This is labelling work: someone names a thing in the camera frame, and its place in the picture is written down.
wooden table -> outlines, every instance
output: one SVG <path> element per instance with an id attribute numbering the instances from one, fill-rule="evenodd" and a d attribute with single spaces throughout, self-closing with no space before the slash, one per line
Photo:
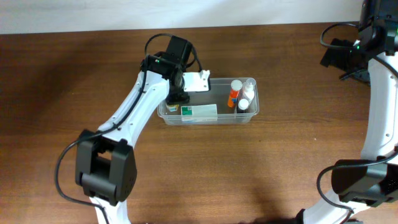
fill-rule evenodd
<path id="1" fill-rule="evenodd" d="M 318 173 L 357 159 L 370 88 L 319 65 L 328 24 L 0 35 L 0 223 L 96 223 L 91 207 L 62 199 L 55 161 L 82 129 L 95 130 L 130 92 L 144 44 L 170 32 L 195 44 L 211 77 L 253 77 L 260 113 L 235 126 L 167 126 L 154 113 L 136 145 L 133 223 L 238 223 L 294 217 L 320 196 Z M 354 39 L 344 27 L 330 37 Z M 165 50 L 167 38 L 150 46 Z M 68 195 L 76 150 L 62 162 Z M 330 187 L 330 175 L 323 181 Z M 360 213 L 395 223 L 398 203 Z"/>

transparent container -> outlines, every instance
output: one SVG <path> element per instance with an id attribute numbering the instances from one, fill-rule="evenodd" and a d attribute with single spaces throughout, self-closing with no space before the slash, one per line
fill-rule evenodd
<path id="1" fill-rule="evenodd" d="M 254 87 L 255 96 L 247 113 L 236 114 L 235 108 L 230 108 L 228 103 L 229 92 L 231 91 L 231 82 L 233 80 L 241 80 L 244 83 L 248 78 L 211 78 L 211 90 L 208 92 L 195 93 L 191 92 L 190 101 L 187 104 L 181 104 L 177 111 L 170 112 L 163 101 L 157 107 L 157 114 L 164 119 L 168 125 L 191 125 L 191 124 L 239 124 L 248 123 L 254 115 L 260 111 L 259 94 L 257 85 Z M 183 121 L 181 115 L 182 106 L 198 106 L 198 105 L 217 105 L 216 121 Z"/>

black cable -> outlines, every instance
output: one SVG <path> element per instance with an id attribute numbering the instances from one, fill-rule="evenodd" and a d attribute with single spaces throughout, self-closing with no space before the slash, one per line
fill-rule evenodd
<path id="1" fill-rule="evenodd" d="M 329 48 L 329 49 L 335 49 L 335 50 L 357 50 L 355 47 L 346 47 L 346 46 L 331 45 L 331 44 L 326 44 L 326 43 L 323 41 L 323 38 L 324 38 L 325 34 L 326 34 L 330 29 L 332 29 L 332 28 L 334 28 L 334 27 L 336 27 L 336 26 L 351 26 L 351 27 L 358 28 L 357 25 L 351 24 L 351 23 L 349 23 L 349 22 L 339 22 L 339 23 L 333 24 L 333 25 L 331 25 L 330 27 L 326 28 L 326 29 L 322 32 L 321 37 L 320 37 L 320 43 L 321 43 L 323 46 L 325 46 L 325 47 L 327 47 L 327 48 Z M 394 69 L 394 67 L 392 67 L 391 65 L 389 65 L 387 62 L 385 62 L 383 59 L 381 59 L 381 58 L 378 57 L 378 56 L 373 57 L 373 59 L 376 60 L 376 61 L 378 61 L 378 62 L 381 63 L 382 65 L 384 65 L 388 70 L 390 70 L 390 71 L 394 74 L 395 77 L 398 78 L 398 72 L 397 72 L 396 69 Z M 367 166 L 374 166 L 374 165 L 377 165 L 377 164 L 387 163 L 387 162 L 389 162 L 390 160 L 394 159 L 397 155 L 398 155 L 398 151 L 396 151 L 396 152 L 393 153 L 391 156 L 389 156 L 389 157 L 387 157 L 387 158 L 385 158 L 385 159 L 381 159 L 381 160 L 378 160 L 378 161 L 375 161 L 375 162 L 367 162 L 367 163 L 364 163 L 364 164 L 355 164 L 355 165 L 344 165 L 344 164 L 339 164 L 339 165 L 335 165 L 335 166 L 330 166 L 330 167 L 327 167 L 326 169 L 323 169 L 323 170 L 319 173 L 318 178 L 317 178 L 317 190 L 318 190 L 318 193 L 321 195 L 321 197 L 322 197 L 327 203 L 329 203 L 330 205 L 332 205 L 332 206 L 334 206 L 334 207 L 342 208 L 342 209 L 348 210 L 348 214 L 347 214 L 346 218 L 341 222 L 341 224 L 343 224 L 343 223 L 345 223 L 345 222 L 347 222 L 347 221 L 349 220 L 349 218 L 354 214 L 354 210 L 353 210 L 351 207 L 349 207 L 349 206 L 339 205 L 339 204 L 337 204 L 337 203 L 334 203 L 334 202 L 332 202 L 331 200 L 329 200 L 329 199 L 325 196 L 325 194 L 322 192 L 322 189 L 321 189 L 321 179 L 322 179 L 323 175 L 325 175 L 327 172 L 329 172 L 329 171 L 331 171 L 331 170 L 347 169 L 347 168 L 357 168 L 357 167 L 367 167 Z"/>
<path id="2" fill-rule="evenodd" d="M 339 164 L 339 165 L 334 165 L 334 166 L 327 167 L 327 168 L 323 169 L 318 175 L 318 178 L 317 178 L 317 190 L 318 190 L 319 194 L 321 195 L 321 197 L 327 203 L 329 203 L 330 205 L 332 205 L 334 207 L 337 207 L 337 208 L 347 209 L 349 211 L 349 215 L 354 214 L 354 210 L 351 207 L 346 206 L 346 205 L 339 205 L 337 203 L 334 203 L 334 202 L 332 202 L 331 200 L 329 200 L 325 196 L 325 194 L 322 192 L 322 189 L 321 189 L 321 179 L 322 179 L 323 175 L 325 175 L 327 172 L 329 172 L 331 170 L 367 167 L 367 166 L 374 166 L 374 165 L 377 165 L 377 164 L 387 163 L 390 160 L 394 159 L 397 155 L 398 155 L 398 151 L 396 151 L 391 156 L 389 156 L 389 157 L 387 157 L 385 159 L 381 159 L 381 160 L 374 161 L 374 162 L 366 162 L 366 163 L 363 163 L 363 164 L 355 164 L 355 165 Z"/>
<path id="3" fill-rule="evenodd" d="M 358 25 L 349 23 L 349 22 L 339 22 L 336 24 L 331 25 L 330 27 L 326 28 L 322 34 L 321 34 L 321 38 L 320 38 L 320 42 L 322 44 L 322 46 L 325 46 L 329 49 L 335 49 L 335 50 L 354 50 L 354 47 L 346 47 L 346 46 L 338 46 L 338 45 L 331 45 L 331 44 L 327 44 L 323 41 L 323 38 L 325 36 L 325 34 L 332 28 L 336 27 L 336 26 L 351 26 L 351 27 L 355 27 L 358 28 Z"/>
<path id="4" fill-rule="evenodd" d="M 145 44 L 145 48 L 144 48 L 144 53 L 145 53 L 145 55 L 147 55 L 147 49 L 148 49 L 149 43 L 150 43 L 153 39 L 155 39 L 156 37 L 161 37 L 161 36 L 166 36 L 166 37 L 170 37 L 170 38 L 171 38 L 171 37 L 175 37 L 175 36 L 172 35 L 172 34 L 166 34 L 166 33 L 153 35 L 151 38 L 149 38 L 149 40 L 148 40 L 147 43 Z M 199 61 L 198 54 L 197 54 L 197 51 L 196 51 L 196 49 L 195 49 L 195 46 L 193 46 L 193 44 L 192 44 L 191 42 L 189 42 L 189 43 L 192 45 L 193 60 L 192 60 L 192 62 L 188 63 L 187 66 L 186 66 L 185 68 L 189 68 L 189 67 L 191 67 L 195 62 L 198 62 L 199 72 L 201 72 L 201 71 L 202 71 L 202 66 L 201 66 L 201 63 L 200 63 L 200 61 Z"/>
<path id="5" fill-rule="evenodd" d="M 88 205 L 88 206 L 99 208 L 101 210 L 103 216 L 104 216 L 106 224 L 109 224 L 109 220 L 108 220 L 108 216 L 106 215 L 106 211 L 105 211 L 104 207 L 102 207 L 101 205 L 95 204 L 95 203 L 85 202 L 85 201 L 82 201 L 82 200 L 71 198 L 71 197 L 69 197 L 69 196 L 67 196 L 67 195 L 65 195 L 63 193 L 63 191 L 62 191 L 62 189 L 60 187 L 59 181 L 58 181 L 58 173 L 59 173 L 59 170 L 60 170 L 61 161 L 65 157 L 65 154 L 71 148 L 76 146 L 77 144 L 80 144 L 80 143 L 82 143 L 84 141 L 89 141 L 89 140 L 92 140 L 92 139 L 96 139 L 96 138 L 102 136 L 103 134 L 110 133 L 111 131 L 114 131 L 115 129 L 117 129 L 121 124 L 123 124 L 123 122 L 125 122 L 125 120 L 128 118 L 128 116 L 133 111 L 134 107 L 137 105 L 142 93 L 144 92 L 145 83 L 146 83 L 146 79 L 147 79 L 148 58 L 149 58 L 149 56 L 146 55 L 145 60 L 144 60 L 144 77 L 142 78 L 142 85 L 141 85 L 141 88 L 139 89 L 137 98 L 134 100 L 133 104 L 131 105 L 131 107 L 129 108 L 127 113 L 122 117 L 122 119 L 118 123 L 113 124 L 113 127 L 108 129 L 108 130 L 99 131 L 99 132 L 93 134 L 92 136 L 88 136 L 88 137 L 85 137 L 85 138 L 80 138 L 80 139 L 77 139 L 76 141 L 72 142 L 68 147 L 66 147 L 62 151 L 62 153 L 60 154 L 60 156 L 59 156 L 59 158 L 57 160 L 57 163 L 55 165 L 54 182 L 55 182 L 55 187 L 57 188 L 57 191 L 61 195 L 61 197 L 63 197 L 64 199 L 66 199 L 66 200 L 68 200 L 70 202 L 79 203 L 79 204 L 82 204 L 82 205 Z"/>
<path id="6" fill-rule="evenodd" d="M 398 78 L 398 72 L 397 70 L 394 69 L 394 67 L 392 67 L 390 64 L 388 64 L 386 61 L 384 61 L 383 59 L 381 59 L 378 56 L 373 57 L 374 60 L 378 61 L 380 64 L 384 65 L 388 70 L 391 71 L 391 73 Z"/>

